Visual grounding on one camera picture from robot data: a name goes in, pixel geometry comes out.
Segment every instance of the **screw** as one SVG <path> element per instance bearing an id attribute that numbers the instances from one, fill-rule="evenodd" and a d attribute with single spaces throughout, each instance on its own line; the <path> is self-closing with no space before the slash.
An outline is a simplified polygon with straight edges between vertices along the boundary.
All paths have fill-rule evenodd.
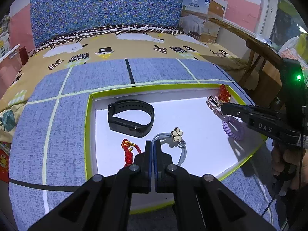
<path id="1" fill-rule="evenodd" d="M 139 166 L 137 164 L 132 164 L 129 166 L 129 169 L 131 171 L 137 171 L 139 169 Z"/>
<path id="2" fill-rule="evenodd" d="M 212 181 L 212 180 L 214 179 L 214 176 L 212 176 L 212 175 L 210 175 L 210 174 L 206 174 L 206 175 L 203 176 L 203 178 L 204 178 L 206 181 L 210 182 L 210 181 Z"/>
<path id="3" fill-rule="evenodd" d="M 92 177 L 92 180 L 95 182 L 101 181 L 103 179 L 103 177 L 101 175 L 94 175 Z"/>
<path id="4" fill-rule="evenodd" d="M 169 164 L 167 166 L 167 169 L 170 171 L 175 171 L 177 169 L 177 166 L 175 164 Z"/>

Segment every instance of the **purple beaded bracelet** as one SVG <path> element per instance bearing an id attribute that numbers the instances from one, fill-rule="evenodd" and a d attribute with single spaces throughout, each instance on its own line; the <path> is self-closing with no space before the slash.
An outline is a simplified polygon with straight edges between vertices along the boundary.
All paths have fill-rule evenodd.
<path id="1" fill-rule="evenodd" d="M 242 140 L 244 138 L 244 127 L 235 117 L 223 115 L 222 112 L 218 110 L 223 103 L 225 102 L 219 100 L 218 96 L 208 96 L 206 100 L 207 106 L 214 112 L 214 114 L 219 116 L 220 118 L 223 118 L 222 127 L 224 128 L 224 131 L 227 133 L 227 135 L 234 140 Z M 232 132 L 228 124 L 229 122 L 238 130 L 236 133 Z"/>
<path id="2" fill-rule="evenodd" d="M 237 128 L 238 131 L 236 133 L 232 132 L 228 124 L 229 122 Z M 233 138 L 234 140 L 242 140 L 244 138 L 244 127 L 242 126 L 240 121 L 235 117 L 224 115 L 224 120 L 222 121 L 222 127 L 224 128 L 224 131 L 227 133 L 227 135 Z"/>

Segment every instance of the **cable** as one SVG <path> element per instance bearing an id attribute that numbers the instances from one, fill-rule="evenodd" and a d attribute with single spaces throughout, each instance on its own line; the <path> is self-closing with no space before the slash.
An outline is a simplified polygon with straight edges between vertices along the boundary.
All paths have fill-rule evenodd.
<path id="1" fill-rule="evenodd" d="M 284 223 L 280 227 L 279 231 L 287 231 L 287 229 L 286 229 L 287 225 L 288 225 L 288 219 L 286 218 L 286 220 L 284 221 Z"/>
<path id="2" fill-rule="evenodd" d="M 274 196 L 272 197 L 271 201 L 269 202 L 268 206 L 266 207 L 266 209 L 264 210 L 263 214 L 261 215 L 263 217 L 263 215 L 265 215 L 265 213 L 267 212 L 267 210 L 270 208 L 271 204 L 273 203 L 273 201 L 275 200 L 277 194 L 274 194 Z"/>
<path id="3" fill-rule="evenodd" d="M 261 180 L 260 180 L 260 177 L 259 177 L 257 168 L 255 167 L 254 162 L 252 161 L 252 159 L 250 159 L 250 163 L 251 163 L 252 168 L 254 169 L 254 172 L 255 172 L 255 174 L 256 174 L 258 184 L 259 184 L 259 186 L 260 186 L 260 188 L 261 188 L 261 191 L 262 191 L 262 193 L 263 193 L 263 195 L 264 195 L 264 199 L 265 199 L 265 201 L 267 202 L 267 204 L 269 204 L 269 200 L 268 200 L 268 198 L 267 198 L 267 196 L 266 196 L 265 188 L 264 188 L 264 186 L 263 186 L 263 184 L 262 184 L 262 182 L 261 182 Z M 269 212 L 270 223 L 273 225 L 273 222 L 274 222 L 274 221 L 273 221 L 272 211 L 271 211 L 270 208 L 267 209 L 267 210 L 268 210 L 268 212 Z"/>
<path id="4" fill-rule="evenodd" d="M 301 189 L 301 167 L 303 166 L 303 156 L 304 156 L 304 130 L 301 133 L 301 160 L 299 161 L 298 190 Z"/>
<path id="5" fill-rule="evenodd" d="M 304 156 L 304 130 L 301 132 L 301 160 L 299 161 L 299 182 L 298 182 L 298 190 L 300 190 L 301 188 L 301 168 L 303 165 L 303 156 Z M 263 214 L 261 215 L 262 217 L 265 215 L 265 213 L 267 212 L 267 210 L 269 209 L 269 207 L 271 206 L 271 204 L 273 203 L 274 199 L 276 198 L 276 193 L 274 194 L 272 200 L 270 201 L 270 203 L 268 204 L 268 206 L 266 207 L 266 209 L 264 210 Z"/>

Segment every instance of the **white tape line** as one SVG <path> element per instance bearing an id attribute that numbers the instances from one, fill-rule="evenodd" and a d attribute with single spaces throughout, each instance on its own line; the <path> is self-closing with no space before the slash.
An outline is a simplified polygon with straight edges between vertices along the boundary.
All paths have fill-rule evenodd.
<path id="1" fill-rule="evenodd" d="M 259 184 L 259 186 L 260 186 L 260 188 L 261 188 L 261 191 L 262 191 L 262 193 L 263 193 L 263 195 L 264 195 L 264 199 L 265 199 L 265 201 L 267 202 L 267 204 L 269 204 L 269 200 L 268 200 L 268 198 L 267 198 L 267 196 L 266 196 L 265 188 L 264 188 L 264 186 L 263 186 L 261 180 L 259 179 L 259 174 L 258 174 L 258 171 L 257 171 L 255 165 L 254 165 L 254 162 L 252 161 L 252 158 L 250 158 L 249 161 L 250 161 L 250 163 L 251 163 L 251 165 L 252 165 L 252 168 L 254 169 L 254 172 L 255 172 L 255 174 L 256 174 L 258 184 Z M 270 207 L 269 207 L 269 209 L 267 210 L 267 212 L 269 213 L 270 223 L 273 225 L 273 224 L 274 224 L 274 220 L 273 220 L 272 211 L 271 211 Z"/>
<path id="2" fill-rule="evenodd" d="M 55 100 L 56 98 L 57 97 L 50 97 L 50 98 L 42 99 L 42 100 L 38 100 L 38 101 L 27 102 L 27 105 L 36 104 L 36 103 L 39 103 L 39 102 L 48 102 L 48 101 L 51 101 L 51 100 Z"/>
<path id="3" fill-rule="evenodd" d="M 54 116 L 56 114 L 57 107 L 58 107 L 58 104 L 59 104 L 59 101 L 60 101 L 60 95 L 61 95 L 61 93 L 63 91 L 64 85 L 66 83 L 67 78 L 70 75 L 71 70 L 72 70 L 72 67 L 70 67 L 70 69 L 68 70 L 67 75 L 66 75 L 66 77 L 65 77 L 65 79 L 64 79 L 64 81 L 62 83 L 62 86 L 60 88 L 60 91 L 59 91 L 57 99 L 56 99 L 56 103 L 54 104 L 54 109 L 53 109 L 53 111 L 51 113 L 51 117 L 50 117 L 50 120 L 49 120 L 49 125 L 48 125 L 48 128 L 47 128 L 45 144 L 44 144 L 44 151 L 43 151 L 43 168 L 42 168 L 42 184 L 43 185 L 46 185 L 47 151 L 48 151 L 48 143 L 49 143 L 50 131 L 51 131 L 51 127 L 52 127 L 52 123 L 53 123 L 53 120 L 54 120 Z M 43 191 L 43 200 L 44 200 L 44 207 L 45 207 L 45 212 L 46 212 L 46 210 L 49 211 L 49 207 L 48 207 L 48 202 L 47 202 L 47 192 L 45 193 L 46 194 L 46 198 L 44 198 L 44 191 Z"/>
<path id="4" fill-rule="evenodd" d="M 180 62 L 180 64 L 183 65 L 183 67 L 188 71 L 188 73 L 193 77 L 193 79 L 194 79 L 195 81 L 197 81 L 197 83 L 200 83 L 200 82 L 197 80 L 197 78 L 192 74 L 192 72 L 190 72 L 190 70 L 188 69 L 188 67 L 186 67 L 186 65 L 185 65 L 183 62 L 181 62 L 178 58 L 177 58 L 177 60 Z"/>
<path id="5" fill-rule="evenodd" d="M 139 83 L 135 83 L 135 84 L 124 84 L 124 85 L 113 85 L 113 86 L 107 86 L 107 87 L 102 87 L 102 88 L 97 88 L 97 89 L 88 89 L 88 90 L 82 90 L 82 91 L 78 91 L 78 92 L 74 92 L 74 93 L 68 93 L 68 94 L 63 94 L 60 95 L 60 98 L 62 97 L 67 97 L 67 96 L 73 96 L 73 95 L 79 95 L 79 94 L 83 94 L 83 93 L 94 93 L 94 92 L 100 92 L 100 91 L 106 91 L 106 90 L 111 90 L 111 89 L 119 89 L 119 88 L 127 88 L 127 87 L 132 87 L 132 86 L 142 86 L 142 85 L 154 85 L 154 84 L 158 84 L 158 83 L 175 83 L 175 82 L 179 82 L 179 83 L 186 83 L 186 82 L 230 82 L 230 83 L 235 83 L 236 81 L 227 81 L 227 80 L 221 80 L 221 79 L 199 79 L 199 80 L 160 80 L 160 81 L 153 81 L 153 82 L 139 82 Z M 33 101 L 33 102 L 27 102 L 27 104 L 36 104 L 36 103 L 40 103 L 40 102 L 48 102 L 51 100 L 55 100 L 58 97 L 51 97 L 48 99 L 43 99 L 43 100 L 39 100 L 39 101 Z"/>
<path id="6" fill-rule="evenodd" d="M 47 201 L 47 191 L 43 190 L 43 202 L 44 202 L 44 208 L 45 208 L 45 214 L 49 213 L 49 206 Z"/>

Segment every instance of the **bedspread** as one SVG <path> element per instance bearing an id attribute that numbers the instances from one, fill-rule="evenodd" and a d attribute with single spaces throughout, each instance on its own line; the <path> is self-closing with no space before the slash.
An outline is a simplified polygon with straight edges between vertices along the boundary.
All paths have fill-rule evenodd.
<path id="1" fill-rule="evenodd" d="M 35 49 L 1 98 L 0 116 L 3 116 L 5 109 L 27 102 L 36 86 L 47 86 L 46 81 L 42 81 L 43 77 L 73 66 L 127 58 L 181 58 L 205 61 L 210 57 L 221 56 L 234 55 L 218 44 L 201 43 L 173 27 L 116 25 L 63 35 Z M 55 83 L 49 89 L 56 91 L 60 86 L 60 83 Z M 17 115 L 14 109 L 11 109 L 11 115 L 16 115 L 16 126 L 20 114 Z M 4 126 L 0 126 L 0 141 L 11 142 L 14 131 L 15 127 L 8 131 Z"/>

